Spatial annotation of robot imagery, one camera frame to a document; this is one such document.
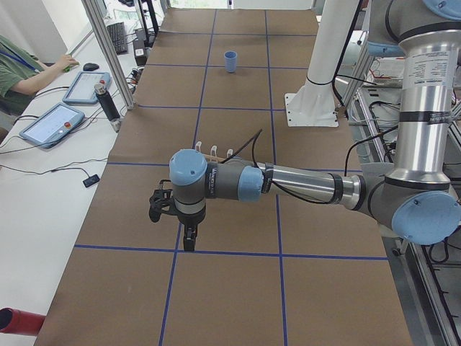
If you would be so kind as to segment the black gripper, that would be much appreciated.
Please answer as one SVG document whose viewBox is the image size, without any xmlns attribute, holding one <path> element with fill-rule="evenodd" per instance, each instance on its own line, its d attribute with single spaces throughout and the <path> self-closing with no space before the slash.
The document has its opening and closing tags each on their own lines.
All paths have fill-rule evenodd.
<svg viewBox="0 0 461 346">
<path fill-rule="evenodd" d="M 195 204 L 183 204 L 175 201 L 177 217 L 184 226 L 183 250 L 185 252 L 194 252 L 197 238 L 197 225 L 205 219 L 206 202 L 199 201 Z"/>
</svg>

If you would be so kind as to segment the person's forearm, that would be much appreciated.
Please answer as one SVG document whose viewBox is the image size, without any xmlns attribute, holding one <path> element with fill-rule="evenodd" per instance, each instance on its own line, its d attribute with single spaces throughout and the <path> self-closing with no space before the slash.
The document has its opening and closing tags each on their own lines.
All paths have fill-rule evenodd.
<svg viewBox="0 0 461 346">
<path fill-rule="evenodd" d="M 52 83 L 62 72 L 62 68 L 51 66 L 35 76 L 17 82 L 12 91 L 25 95 L 36 94 Z"/>
</svg>

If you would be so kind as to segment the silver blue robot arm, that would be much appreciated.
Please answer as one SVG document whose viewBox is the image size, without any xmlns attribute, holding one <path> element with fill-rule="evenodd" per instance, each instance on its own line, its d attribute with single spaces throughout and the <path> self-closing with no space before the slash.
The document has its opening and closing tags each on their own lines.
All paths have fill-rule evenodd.
<svg viewBox="0 0 461 346">
<path fill-rule="evenodd" d="M 455 231 L 460 204 L 442 165 L 460 51 L 460 3 L 374 1 L 370 24 L 371 45 L 398 45 L 406 57 L 393 168 L 381 177 L 347 177 L 239 159 L 208 162 L 199 151 L 182 149 L 169 163 L 170 206 L 184 224 L 187 251 L 194 249 L 208 199 L 254 202 L 270 190 L 344 205 L 415 244 L 435 244 Z"/>
</svg>

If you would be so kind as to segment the person's hand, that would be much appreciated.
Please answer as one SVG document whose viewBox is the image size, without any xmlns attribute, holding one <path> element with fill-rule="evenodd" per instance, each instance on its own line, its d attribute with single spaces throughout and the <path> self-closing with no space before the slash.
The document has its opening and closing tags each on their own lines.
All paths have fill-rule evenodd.
<svg viewBox="0 0 461 346">
<path fill-rule="evenodd" d="M 77 65 L 79 65 L 79 62 L 71 55 L 62 55 L 52 67 L 58 72 L 65 72 Z"/>
</svg>

